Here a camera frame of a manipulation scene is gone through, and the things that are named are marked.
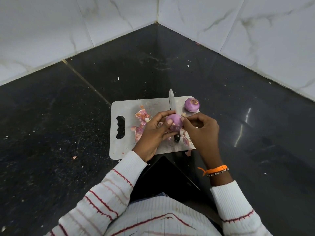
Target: orange thread bracelet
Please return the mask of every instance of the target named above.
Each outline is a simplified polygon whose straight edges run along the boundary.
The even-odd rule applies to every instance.
[[[227,166],[226,165],[222,165],[222,166],[219,166],[217,168],[209,169],[209,170],[204,170],[201,167],[198,167],[198,169],[203,171],[203,175],[202,176],[204,176],[205,174],[213,174],[213,173],[216,173],[216,172],[219,172],[219,171],[222,171],[222,170],[226,170]]]

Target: sweater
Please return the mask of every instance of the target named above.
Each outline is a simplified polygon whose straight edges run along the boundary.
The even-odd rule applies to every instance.
[[[46,235],[220,235],[206,216],[166,196],[129,205],[146,165],[130,151]],[[236,181],[212,187],[211,192],[224,235],[271,235]]]

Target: bracelet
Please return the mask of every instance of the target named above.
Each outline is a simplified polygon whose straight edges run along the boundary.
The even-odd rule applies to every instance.
[[[214,168],[214,169],[209,169],[209,170],[204,170],[202,169],[201,167],[198,167],[198,169],[202,170],[203,171],[203,175],[204,176],[205,174],[213,174],[213,173],[218,173],[220,171],[223,171],[223,170],[228,170],[228,167],[226,165],[222,165],[222,166],[219,166],[217,168]]]
[[[225,171],[227,171],[227,170],[229,170],[229,168],[226,168],[226,169],[221,170],[221,171],[219,171],[219,172],[215,172],[215,173],[213,173],[213,174],[208,174],[208,176],[209,176],[209,177],[211,177],[211,176],[216,176],[216,175],[218,175],[218,174],[220,174],[220,173],[223,173],[223,172],[225,172]]]

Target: wall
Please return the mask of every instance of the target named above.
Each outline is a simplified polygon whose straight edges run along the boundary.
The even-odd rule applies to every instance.
[[[158,22],[315,101],[315,0],[160,0]]]
[[[0,85],[154,23],[157,0],[0,0]]]

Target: knife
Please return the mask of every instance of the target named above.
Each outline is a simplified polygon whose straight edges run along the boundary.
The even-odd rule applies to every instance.
[[[169,90],[168,97],[169,97],[169,107],[170,107],[170,109],[176,111],[175,98],[174,98],[174,93],[173,93],[172,89]],[[180,141],[180,135],[179,134],[176,134],[174,136],[174,141],[175,142],[179,142]]]

